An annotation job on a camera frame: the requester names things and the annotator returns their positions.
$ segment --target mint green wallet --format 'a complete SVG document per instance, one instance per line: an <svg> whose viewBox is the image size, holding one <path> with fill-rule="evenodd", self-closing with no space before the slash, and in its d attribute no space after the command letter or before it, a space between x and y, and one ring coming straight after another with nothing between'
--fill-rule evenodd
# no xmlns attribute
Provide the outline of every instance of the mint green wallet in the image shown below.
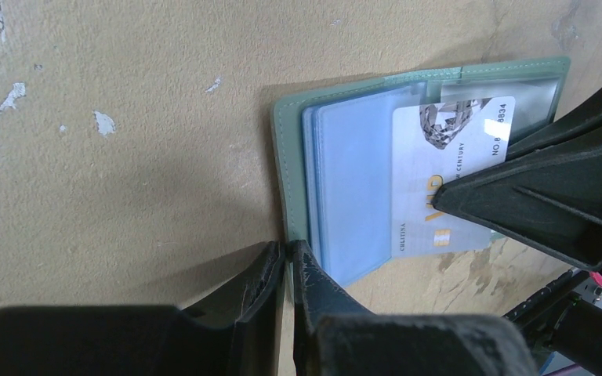
<svg viewBox="0 0 602 376"><path fill-rule="evenodd" d="M417 104L513 96L516 110L510 143L515 143L553 121L569 64L568 58L556 57L419 70L310 90L278 100L271 119L287 240L310 239L302 119L306 108L406 85L422 88L425 95L419 96L422 102Z"/></svg>

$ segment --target concrete wall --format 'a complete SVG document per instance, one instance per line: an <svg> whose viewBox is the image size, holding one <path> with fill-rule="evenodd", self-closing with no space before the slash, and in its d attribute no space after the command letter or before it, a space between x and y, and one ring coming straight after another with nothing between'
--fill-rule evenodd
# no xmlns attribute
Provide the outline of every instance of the concrete wall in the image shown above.
<svg viewBox="0 0 602 376"><path fill-rule="evenodd" d="M0 0L0 306L191 302L242 269L251 255L221 256L281 236L267 111L285 93L558 54L573 59L562 115L602 85L602 2ZM474 255L449 280L472 288ZM431 307L452 299L446 261L352 291L446 310ZM510 263L497 299L455 309L506 310L561 269Z"/></svg>

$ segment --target wall stain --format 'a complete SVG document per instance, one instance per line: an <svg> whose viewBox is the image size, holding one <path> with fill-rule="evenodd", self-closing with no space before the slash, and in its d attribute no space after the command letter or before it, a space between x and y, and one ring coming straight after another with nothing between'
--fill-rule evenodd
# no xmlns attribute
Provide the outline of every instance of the wall stain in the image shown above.
<svg viewBox="0 0 602 376"><path fill-rule="evenodd" d="M446 307L444 307L444 309L442 310L442 313L446 313L446 311L448 311L448 309L451 307L451 304L453 304L456 299L458 299L458 297L465 292L465 290L461 290L458 294L456 294L453 299L451 299L451 301L446 305Z"/></svg>
<svg viewBox="0 0 602 376"><path fill-rule="evenodd" d="M450 289L447 291L447 293L449 293L449 292L451 292L451 291L454 291L456 288L458 288L458 286L460 286L460 284L456 284L454 287L451 287L451 288L450 288Z"/></svg>
<svg viewBox="0 0 602 376"><path fill-rule="evenodd" d="M455 259L455 253L445 253L440 256L440 265L437 266L437 270L440 273L444 273L448 268L453 265L453 260Z"/></svg>
<svg viewBox="0 0 602 376"><path fill-rule="evenodd" d="M490 295L493 296L500 291L513 290L514 288L516 288L517 285L518 285L517 280L497 280L497 283L495 284L495 287L492 289L492 292L490 293Z"/></svg>
<svg viewBox="0 0 602 376"><path fill-rule="evenodd" d="M492 264L490 263L491 248L474 252L474 260L470 263L470 275L467 280L477 280L479 287L474 295L482 294L492 280Z"/></svg>

